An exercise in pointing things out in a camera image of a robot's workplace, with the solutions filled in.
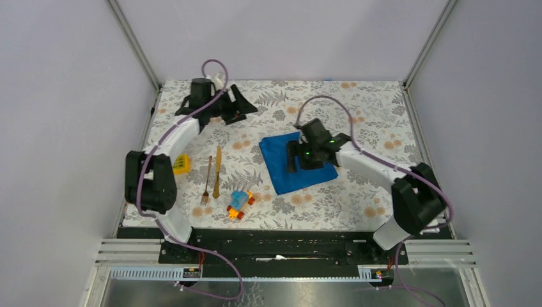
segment metal frame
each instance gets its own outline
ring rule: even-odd
[[[424,60],[427,58],[433,44],[435,43],[444,24],[448,20],[451,12],[456,6],[458,0],[448,0],[442,13],[440,14],[435,26],[433,27],[429,38],[427,39],[415,65],[412,67],[402,87],[403,100],[412,122],[415,139],[420,148],[422,159],[430,165],[434,165],[430,152],[426,146],[426,140],[420,126],[418,115],[410,96],[409,87],[420,71]],[[137,38],[130,27],[117,0],[106,0],[112,14],[118,21],[119,27],[124,33],[134,55],[140,62],[149,82],[157,91],[156,101],[152,106],[152,111],[146,120],[144,134],[142,135],[139,147],[141,148],[147,138],[153,118],[153,110],[156,108],[161,94],[161,85],[158,77],[152,69],[147,57],[145,56]],[[122,217],[123,210],[120,212],[119,220]],[[456,235],[451,225],[453,236]],[[476,259],[472,254],[470,244],[467,240],[409,240],[405,242],[408,265],[401,267],[411,268],[450,268],[458,270],[465,293],[471,306],[489,306],[484,288],[480,282],[479,272],[476,265]],[[183,265],[164,265],[159,264],[161,241],[158,239],[105,239],[100,246],[95,266],[92,270],[87,289],[82,298],[82,305],[87,307],[101,306],[105,295],[107,284],[110,278],[119,278],[127,268],[136,274],[138,272],[158,272],[158,275],[151,274],[145,277],[145,274],[139,274],[138,278],[156,278],[160,272],[175,271],[183,267],[194,267],[195,264]],[[382,269],[379,265],[359,266],[360,278],[256,278],[254,281],[365,281],[366,270]],[[216,278],[217,281],[236,281],[235,278]]]

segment fork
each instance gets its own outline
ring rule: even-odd
[[[211,173],[211,164],[213,163],[213,156],[209,156],[209,167],[207,167],[207,181],[205,182],[205,192],[203,192],[203,195],[201,195],[201,203],[200,206],[203,206],[207,204],[209,201],[209,192],[207,192],[207,186],[209,185],[209,174]]]

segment gold knife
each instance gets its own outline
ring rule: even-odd
[[[220,173],[220,164],[222,162],[222,148],[217,146],[217,179],[215,180],[215,189],[213,190],[213,197],[217,199],[220,196],[220,187],[219,187],[219,173]]]

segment utensil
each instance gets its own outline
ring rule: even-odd
[[[222,162],[222,148],[217,146],[217,178],[215,180],[215,188],[213,190],[213,197],[217,199],[220,196],[220,186],[219,186],[219,173],[220,173],[220,164]]]
[[[209,156],[209,167],[207,167],[207,181],[205,182],[205,192],[203,192],[203,195],[201,195],[201,203],[200,206],[203,206],[207,204],[209,201],[209,193],[207,192],[207,186],[209,185],[209,174],[211,173],[211,164],[213,163],[213,156]]]

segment gray floor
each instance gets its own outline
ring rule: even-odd
[[[435,293],[447,306],[468,306],[461,279],[453,269],[402,269],[401,275],[408,285]],[[222,295],[234,295],[238,291],[238,284],[229,282],[201,282],[195,287]],[[171,282],[111,280],[102,306],[420,306],[408,292],[401,289],[353,291],[366,287],[371,286],[367,283],[250,282],[245,283],[243,297],[225,302],[187,291],[180,292]],[[427,300],[431,304],[438,303],[430,298]]]

